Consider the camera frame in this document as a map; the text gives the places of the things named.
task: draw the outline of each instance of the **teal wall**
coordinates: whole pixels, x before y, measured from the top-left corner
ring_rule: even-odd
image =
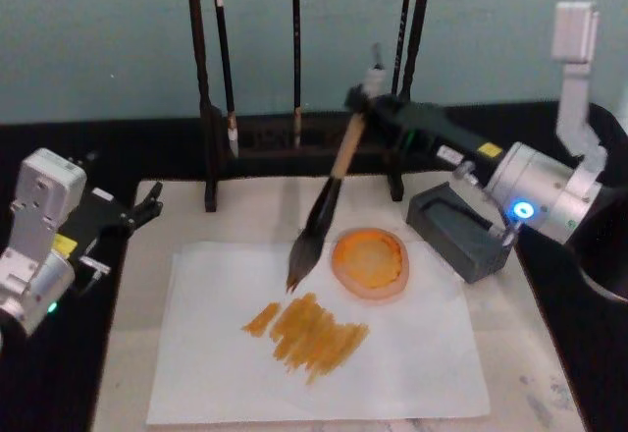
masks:
[[[202,1],[211,96],[224,108],[213,1]],[[290,110],[290,0],[225,1],[237,111]],[[557,97],[556,1],[430,0],[413,98]],[[628,0],[595,1],[592,99],[617,112],[628,83]],[[340,109],[373,42],[393,62],[400,3],[302,0],[306,109]],[[197,102],[187,0],[0,0],[0,123],[191,116]]]

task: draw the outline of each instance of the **white paper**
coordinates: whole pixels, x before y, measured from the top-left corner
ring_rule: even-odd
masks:
[[[317,295],[338,322],[370,333],[330,375],[273,359],[268,335],[240,330],[271,301],[286,307],[289,244],[197,243],[179,254],[162,327],[148,424],[470,417],[489,398],[460,281],[425,243],[406,245],[401,297],[360,300],[321,261],[295,296]]]

